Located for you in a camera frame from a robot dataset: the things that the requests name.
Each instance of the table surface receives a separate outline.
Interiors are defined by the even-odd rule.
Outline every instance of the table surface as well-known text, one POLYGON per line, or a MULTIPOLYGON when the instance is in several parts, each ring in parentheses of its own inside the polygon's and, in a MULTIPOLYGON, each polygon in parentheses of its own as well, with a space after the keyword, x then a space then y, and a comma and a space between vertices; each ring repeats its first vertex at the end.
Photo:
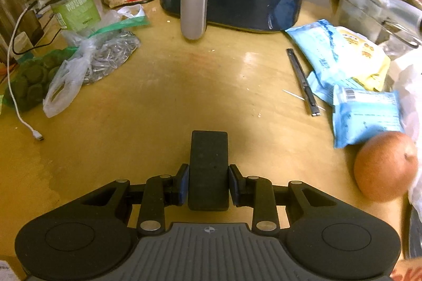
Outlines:
MULTIPOLYGON (((333 148, 331 108, 311 117, 286 54, 283 33, 253 34, 208 26, 197 42, 183 39, 179 20, 158 1, 144 6, 151 25, 133 31, 142 46, 99 82, 83 86, 73 103, 48 119, 42 106, 24 119, 45 140, 32 138, 14 111, 0 115, 0 259, 19 274, 14 239, 31 219, 118 178, 144 183, 174 175, 189 163, 193 130, 226 131, 229 163, 244 176, 273 184, 301 180, 392 225, 399 234, 404 199, 366 200, 353 179, 356 147, 333 148)), ((330 13, 304 3, 298 25, 330 13)), ((56 46, 64 47, 58 39, 56 46)), ((298 52, 305 71, 309 65, 298 52)), ((283 207, 280 224, 288 227, 283 207)), ((166 208, 166 222, 247 222, 252 209, 219 213, 166 208)))

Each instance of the green label jar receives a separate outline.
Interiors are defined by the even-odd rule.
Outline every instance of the green label jar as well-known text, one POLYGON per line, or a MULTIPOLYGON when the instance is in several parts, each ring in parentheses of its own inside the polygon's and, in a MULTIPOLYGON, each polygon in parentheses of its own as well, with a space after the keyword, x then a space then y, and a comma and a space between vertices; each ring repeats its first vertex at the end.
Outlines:
POLYGON ((101 20, 94 0, 66 0, 51 6, 64 30, 81 31, 101 20))

